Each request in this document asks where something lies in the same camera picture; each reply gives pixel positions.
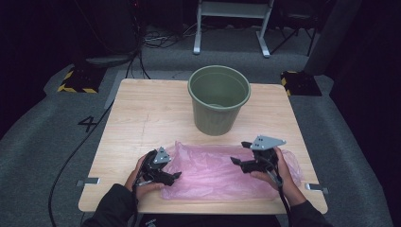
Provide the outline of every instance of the plastic bag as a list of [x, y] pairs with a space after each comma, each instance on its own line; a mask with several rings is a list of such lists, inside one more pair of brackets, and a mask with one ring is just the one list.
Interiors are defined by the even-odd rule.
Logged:
[[[182, 172], [171, 186], [162, 189], [165, 200], [246, 200], [278, 197], [278, 192], [268, 183], [244, 174], [230, 157], [242, 161], [253, 160], [253, 153], [241, 146], [188, 146], [176, 142], [168, 148], [171, 162], [165, 172]], [[283, 150], [283, 155], [294, 182], [301, 184], [302, 173], [295, 156]]]

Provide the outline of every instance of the gray carpet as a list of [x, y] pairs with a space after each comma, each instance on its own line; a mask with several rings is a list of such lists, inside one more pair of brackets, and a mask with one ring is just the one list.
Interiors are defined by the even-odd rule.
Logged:
[[[268, 46], [282, 40], [279, 31], [266, 34]], [[253, 83], [280, 83], [280, 73], [300, 71], [307, 62], [308, 38], [292, 38], [269, 59], [263, 58], [254, 29], [210, 30], [203, 34], [201, 53], [192, 54], [190, 36], [168, 48], [144, 47], [143, 63], [152, 79], [187, 80], [205, 65], [221, 64], [243, 73]], [[128, 65], [108, 69], [99, 94], [58, 93], [71, 65], [61, 69], [44, 87], [47, 97], [26, 113], [0, 141], [0, 226], [50, 226], [47, 199], [63, 163], [88, 135], [78, 122], [92, 116], [97, 122], [113, 99], [116, 81]], [[144, 75], [135, 60], [130, 77]], [[290, 96], [307, 149], [323, 186], [328, 212], [335, 226], [392, 226], [382, 188], [367, 164], [353, 134], [329, 97], [333, 81], [315, 77], [323, 96]], [[70, 160], [53, 194], [53, 214], [59, 226], [79, 226], [78, 201], [107, 120]], [[283, 226], [287, 220], [279, 216]]]

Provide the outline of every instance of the black cable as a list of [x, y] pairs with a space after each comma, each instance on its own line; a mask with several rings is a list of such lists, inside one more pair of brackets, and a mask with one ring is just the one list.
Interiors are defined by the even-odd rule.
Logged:
[[277, 173], [277, 179], [278, 181], [281, 183], [281, 185], [277, 185], [278, 187], [278, 194], [280, 195], [280, 199], [284, 204], [284, 208], [286, 208], [286, 212], [287, 212], [287, 218], [288, 218], [288, 227], [292, 227], [292, 220], [291, 220], [291, 210], [289, 209], [286, 197], [284, 196], [284, 192], [283, 192], [283, 179], [281, 178], [279, 172], [278, 172], [278, 166], [275, 167], [274, 169]]
[[[128, 65], [127, 68], [127, 72], [126, 72], [126, 78], [128, 77], [128, 73], [130, 72], [130, 67], [132, 66], [133, 63], [132, 59], [130, 61], [130, 64]], [[55, 181], [53, 182], [53, 185], [51, 187], [50, 193], [49, 193], [49, 197], [48, 197], [48, 201], [47, 201], [47, 209], [48, 209], [48, 213], [49, 213], [49, 217], [50, 217], [50, 221], [52, 223], [53, 227], [56, 227], [56, 221], [54, 220], [53, 217], [53, 209], [52, 209], [52, 199], [53, 199], [53, 193], [54, 193], [54, 189], [56, 188], [56, 184], [59, 181], [59, 178], [61, 176], [61, 174], [63, 173], [65, 167], [68, 165], [68, 163], [70, 162], [70, 160], [74, 157], [74, 155], [77, 153], [77, 151], [80, 149], [80, 147], [82, 147], [82, 145], [86, 142], [86, 140], [89, 138], [89, 136], [91, 136], [91, 134], [95, 131], [95, 129], [97, 128], [97, 126], [100, 124], [100, 122], [103, 120], [104, 116], [106, 115], [106, 113], [111, 109], [111, 107], [114, 104], [114, 100], [113, 102], [110, 104], [110, 106], [107, 108], [106, 111], [103, 112], [103, 115], [100, 117], [100, 119], [97, 121], [97, 123], [94, 125], [94, 127], [88, 132], [88, 134], [85, 136], [85, 138], [83, 138], [83, 140], [79, 143], [79, 145], [74, 149], [74, 151], [70, 154], [70, 156], [67, 158], [67, 160], [64, 162], [64, 164], [62, 165]]]
[[138, 57], [139, 57], [139, 64], [141, 66], [142, 72], [147, 76], [148, 79], [151, 79], [150, 76], [148, 75], [147, 71], [145, 70], [145, 66], [142, 61], [142, 51], [139, 51]]
[[85, 212], [82, 212], [82, 216], [80, 217], [79, 226], [81, 226], [81, 225], [82, 225], [82, 222], [83, 222], [83, 217], [85, 217]]
[[95, 35], [96, 39], [97, 39], [107, 50], [109, 50], [110, 52], [112, 52], [112, 53], [114, 53], [114, 54], [117, 54], [117, 55], [126, 56], [126, 58], [123, 59], [123, 60], [108, 61], [108, 62], [102, 62], [102, 63], [96, 63], [96, 62], [90, 62], [90, 61], [88, 61], [88, 63], [89, 63], [91, 66], [93, 66], [94, 68], [104, 68], [104, 67], [109, 68], [109, 67], [115, 67], [115, 66], [117, 66], [117, 65], [124, 64], [124, 63], [126, 63], [126, 62], [132, 60], [133, 58], [135, 58], [136, 52], [137, 52], [137, 50], [138, 50], [138, 48], [139, 48], [139, 45], [140, 45], [139, 27], [138, 27], [138, 25], [137, 25], [136, 23], [134, 23], [133, 27], [134, 27], [134, 33], [135, 33], [135, 36], [136, 36], [136, 39], [137, 39], [137, 46], [136, 46], [132, 51], [129, 51], [129, 52], [118, 52], [118, 51], [112, 50], [112, 49], [111, 49], [110, 47], [108, 47], [108, 46], [103, 42], [103, 40], [100, 39], [100, 37], [97, 35], [97, 33], [96, 33], [94, 27], [91, 25], [91, 23], [90, 23], [88, 17], [85, 15], [84, 11], [82, 10], [82, 7], [79, 5], [79, 3], [77, 2], [77, 0], [74, 0], [74, 2], [75, 2], [75, 4], [76, 4], [76, 6], [77, 6], [77, 8], [78, 8], [78, 10], [79, 10], [79, 12], [80, 12], [80, 14], [82, 15], [82, 17], [83, 17], [84, 20], [86, 21], [86, 24], [89, 26], [89, 28], [91, 29], [92, 33]]

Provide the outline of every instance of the chair leg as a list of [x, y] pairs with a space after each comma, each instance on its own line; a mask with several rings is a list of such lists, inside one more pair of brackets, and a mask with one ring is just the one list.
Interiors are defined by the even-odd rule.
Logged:
[[280, 44], [277, 45], [270, 53], [273, 54], [280, 46], [282, 46], [289, 38], [291, 38], [298, 30], [294, 30], [288, 37], [286, 37]]
[[310, 50], [312, 49], [312, 45], [313, 45], [313, 41], [315, 40], [315, 36], [316, 36], [316, 27], [313, 28], [313, 34], [312, 34], [312, 40], [310, 41], [310, 45], [309, 48], [307, 49], [307, 56], [309, 57], [310, 55]]

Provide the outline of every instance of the black and yellow caution tape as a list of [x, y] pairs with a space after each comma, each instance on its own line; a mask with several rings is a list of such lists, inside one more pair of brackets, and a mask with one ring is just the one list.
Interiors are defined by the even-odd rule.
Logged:
[[62, 81], [58, 92], [70, 93], [98, 93], [99, 86], [106, 73], [105, 68], [70, 71]]
[[280, 78], [288, 96], [322, 96], [313, 76], [305, 72], [285, 71]]

